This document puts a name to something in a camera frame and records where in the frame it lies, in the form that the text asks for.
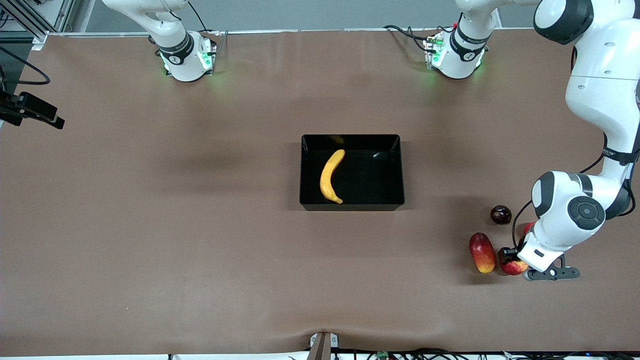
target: black tray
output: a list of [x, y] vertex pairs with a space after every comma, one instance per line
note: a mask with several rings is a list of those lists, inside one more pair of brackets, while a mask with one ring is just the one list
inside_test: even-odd
[[[324, 164], [339, 149], [344, 159], [332, 176], [336, 204], [320, 192]], [[404, 204], [400, 136], [303, 135], [300, 204], [309, 211], [392, 211]]]

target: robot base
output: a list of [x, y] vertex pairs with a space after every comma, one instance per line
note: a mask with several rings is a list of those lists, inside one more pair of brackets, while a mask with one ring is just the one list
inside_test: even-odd
[[471, 75], [480, 66], [485, 50], [471, 61], [462, 61], [449, 45], [449, 38], [453, 33], [441, 31], [436, 35], [424, 40], [422, 44], [425, 49], [435, 51], [435, 54], [426, 51], [424, 58], [427, 62], [427, 69], [438, 69], [444, 76], [453, 79], [464, 79]]
[[188, 33], [194, 40], [194, 47], [182, 65], [172, 64], [161, 56], [166, 75], [183, 82], [192, 82], [204, 75], [213, 75], [218, 50], [218, 46], [215, 43], [212, 44], [211, 39], [203, 37], [196, 31], [188, 31]]

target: white robot link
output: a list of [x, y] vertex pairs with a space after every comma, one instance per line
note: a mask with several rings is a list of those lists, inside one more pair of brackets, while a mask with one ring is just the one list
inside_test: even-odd
[[186, 31], [174, 11], [188, 0], [102, 0], [147, 30], [160, 50], [167, 72], [179, 81], [195, 81], [210, 74], [215, 44], [196, 31]]
[[575, 44], [565, 100], [576, 116], [599, 127], [607, 142], [598, 175], [551, 171], [534, 184], [538, 221], [518, 257], [545, 271], [606, 220], [635, 203], [631, 190], [640, 152], [640, 0], [542, 0], [534, 28], [560, 44]]
[[449, 78], [463, 79], [480, 66], [485, 45], [495, 29], [495, 11], [507, 4], [537, 5], [540, 0], [456, 0], [462, 11], [455, 28], [436, 34], [424, 45], [430, 69], [438, 69]]

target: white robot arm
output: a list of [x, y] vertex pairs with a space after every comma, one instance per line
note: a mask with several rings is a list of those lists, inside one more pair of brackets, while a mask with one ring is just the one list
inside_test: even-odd
[[427, 42], [427, 64], [445, 76], [462, 79], [480, 66], [497, 18], [495, 10], [507, 4], [536, 5], [540, 0], [456, 0], [462, 11], [458, 25], [436, 34]]
[[552, 171], [533, 186], [539, 220], [518, 257], [543, 272], [635, 202], [630, 183], [640, 152], [640, 0], [542, 0], [534, 27], [560, 44], [575, 42], [566, 103], [607, 137], [598, 175]]
[[160, 49], [165, 68], [175, 79], [195, 81], [212, 72], [215, 45], [196, 31], [186, 31], [182, 21], [173, 14], [184, 8], [188, 0], [102, 1], [149, 32]]

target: red apple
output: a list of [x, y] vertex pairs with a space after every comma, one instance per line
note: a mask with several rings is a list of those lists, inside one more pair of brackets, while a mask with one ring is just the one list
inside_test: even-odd
[[523, 231], [523, 235], [526, 235], [527, 233], [529, 233], [529, 229], [531, 229], [531, 227], [533, 226], [533, 224], [535, 224], [536, 222], [530, 222], [527, 225], [524, 226], [524, 231]]
[[529, 269], [529, 265], [522, 260], [512, 260], [500, 263], [500, 268], [507, 275], [520, 275]]
[[489, 237], [483, 233], [475, 233], [469, 239], [469, 252], [474, 258], [478, 271], [489, 274], [495, 268], [495, 252]]

